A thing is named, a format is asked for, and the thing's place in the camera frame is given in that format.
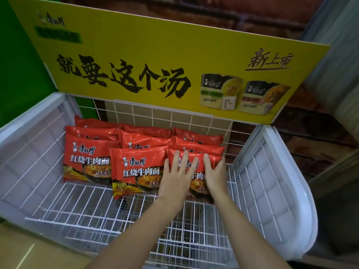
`gray curtain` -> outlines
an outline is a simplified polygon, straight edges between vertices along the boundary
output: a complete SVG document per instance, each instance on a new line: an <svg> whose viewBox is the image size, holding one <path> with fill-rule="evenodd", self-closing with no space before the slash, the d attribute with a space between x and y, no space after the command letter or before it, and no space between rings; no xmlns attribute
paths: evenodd
<svg viewBox="0 0 359 269"><path fill-rule="evenodd" d="M325 0L301 40L331 46L305 85L359 141L359 0Z"/></svg>

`promotional sign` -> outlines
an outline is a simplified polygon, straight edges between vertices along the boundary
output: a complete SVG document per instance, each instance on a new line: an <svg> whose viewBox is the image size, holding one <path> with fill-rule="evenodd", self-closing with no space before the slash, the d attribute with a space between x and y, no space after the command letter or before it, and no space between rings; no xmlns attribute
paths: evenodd
<svg viewBox="0 0 359 269"><path fill-rule="evenodd" d="M44 0L9 0L60 91L270 124L329 49Z"/></svg>

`instant noodle packet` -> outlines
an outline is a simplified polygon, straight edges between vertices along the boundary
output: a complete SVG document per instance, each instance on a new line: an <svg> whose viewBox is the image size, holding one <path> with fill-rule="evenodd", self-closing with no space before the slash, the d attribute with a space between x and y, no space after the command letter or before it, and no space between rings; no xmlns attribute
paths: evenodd
<svg viewBox="0 0 359 269"><path fill-rule="evenodd" d="M144 149L157 146L166 146L172 142L171 138L155 138L139 133L128 133L121 131L123 148L129 149Z"/></svg>
<svg viewBox="0 0 359 269"><path fill-rule="evenodd" d="M80 126L65 126L66 133L91 140L110 140L121 144L122 136L117 128L90 128Z"/></svg>
<svg viewBox="0 0 359 269"><path fill-rule="evenodd" d="M172 169L172 162L174 158L174 153L176 150L174 149L167 149L167 157L169 159L169 166ZM188 160L186 163L181 162L183 157L184 151L180 151L180 157L178 159L178 167L181 166L181 164L186 164L186 172L188 171L188 168L191 167L192 161L195 159L195 157L198 157L198 164L195 171L195 174L192 177L191 184L190 184L190 194L194 198L205 198L210 203L213 203L213 198L209 192L209 189L206 184L206 176L205 176L205 169L204 169L204 163L203 163L203 155L202 153L189 153L188 154ZM217 166L217 164L221 161L222 157L214 156L214 155L208 155L209 159L211 161L211 167L214 168Z"/></svg>
<svg viewBox="0 0 359 269"><path fill-rule="evenodd" d="M82 119L78 115L75 115L75 125L80 127L90 127L90 128L119 128L123 129L123 124L116 124L106 121L101 121L97 119Z"/></svg>
<svg viewBox="0 0 359 269"><path fill-rule="evenodd" d="M124 124L123 127L124 130L129 133L140 133L142 135L157 138L170 138L172 136L171 130L165 128L154 126L132 126L130 124Z"/></svg>
<svg viewBox="0 0 359 269"><path fill-rule="evenodd" d="M81 180L111 185L110 148L118 142L91 140L66 134L64 182Z"/></svg>
<svg viewBox="0 0 359 269"><path fill-rule="evenodd" d="M172 142L168 146L171 149L184 151L188 150L189 153L204 153L214 156L221 156L225 147L209 144L199 144L172 136Z"/></svg>
<svg viewBox="0 0 359 269"><path fill-rule="evenodd" d="M110 149L114 198L158 190L167 148Z"/></svg>
<svg viewBox="0 0 359 269"><path fill-rule="evenodd" d="M179 138L184 140L189 140L191 142L197 142L200 144L209 144L209 145L220 145L223 142L223 135L219 136L210 136L210 135L201 135L195 132L173 128L173 135L176 135Z"/></svg>

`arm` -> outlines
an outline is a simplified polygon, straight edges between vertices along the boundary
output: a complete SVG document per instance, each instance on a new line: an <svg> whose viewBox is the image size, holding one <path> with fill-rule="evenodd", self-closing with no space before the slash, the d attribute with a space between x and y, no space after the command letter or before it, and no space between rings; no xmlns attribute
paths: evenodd
<svg viewBox="0 0 359 269"><path fill-rule="evenodd" d="M204 155L206 183L222 218L238 265L243 269L290 269L287 262L252 226L228 195L225 160L212 170Z"/></svg>
<svg viewBox="0 0 359 269"><path fill-rule="evenodd" d="M172 166L178 166L179 151L174 154ZM184 162L188 160L188 151L183 154ZM94 258L85 268L141 268L152 247L181 210L198 158L186 171L186 164L169 171L168 159L164 163L163 177L158 191L158 198L142 216L127 228L118 238Z"/></svg>

